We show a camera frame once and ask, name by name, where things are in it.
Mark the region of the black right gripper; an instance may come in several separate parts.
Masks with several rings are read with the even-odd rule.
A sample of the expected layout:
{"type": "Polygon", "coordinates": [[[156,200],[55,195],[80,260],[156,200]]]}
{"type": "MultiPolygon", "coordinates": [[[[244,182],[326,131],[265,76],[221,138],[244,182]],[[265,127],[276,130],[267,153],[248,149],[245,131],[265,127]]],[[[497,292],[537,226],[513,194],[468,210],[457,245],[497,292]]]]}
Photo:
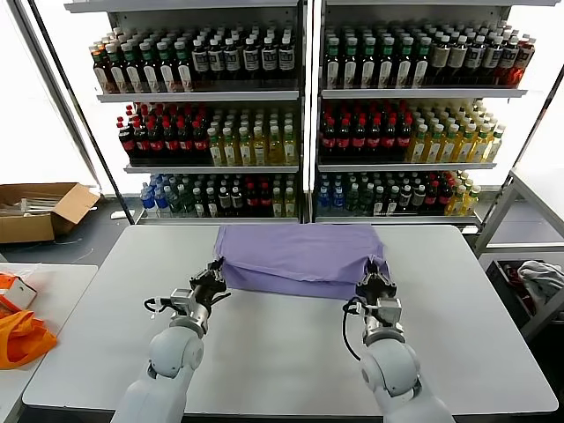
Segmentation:
{"type": "Polygon", "coordinates": [[[358,296],[370,306],[375,306],[379,298],[394,298],[397,292],[395,282],[373,260],[366,261],[363,277],[357,283],[357,286],[358,296]]]}

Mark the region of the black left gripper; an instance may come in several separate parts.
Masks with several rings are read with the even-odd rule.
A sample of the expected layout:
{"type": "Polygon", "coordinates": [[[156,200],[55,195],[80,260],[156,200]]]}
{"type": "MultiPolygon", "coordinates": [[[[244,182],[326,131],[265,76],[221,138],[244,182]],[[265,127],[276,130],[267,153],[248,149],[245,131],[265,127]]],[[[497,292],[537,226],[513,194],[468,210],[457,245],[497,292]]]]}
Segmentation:
{"type": "Polygon", "coordinates": [[[222,273],[223,260],[214,260],[189,279],[196,302],[211,308],[226,298],[226,281],[222,273]]]}

